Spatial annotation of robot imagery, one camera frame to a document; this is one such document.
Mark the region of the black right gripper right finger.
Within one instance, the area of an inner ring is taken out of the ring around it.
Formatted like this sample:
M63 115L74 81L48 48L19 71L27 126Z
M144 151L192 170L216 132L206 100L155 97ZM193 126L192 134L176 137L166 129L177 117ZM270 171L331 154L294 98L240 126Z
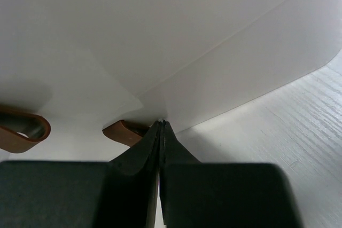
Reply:
M273 163L202 163L160 132L160 199L167 227L303 227L285 172Z

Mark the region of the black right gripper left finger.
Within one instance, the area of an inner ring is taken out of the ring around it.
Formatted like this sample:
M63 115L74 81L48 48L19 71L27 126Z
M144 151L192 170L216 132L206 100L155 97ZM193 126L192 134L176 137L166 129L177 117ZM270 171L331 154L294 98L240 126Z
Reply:
M1 227L154 227L161 128L109 162L2 162Z

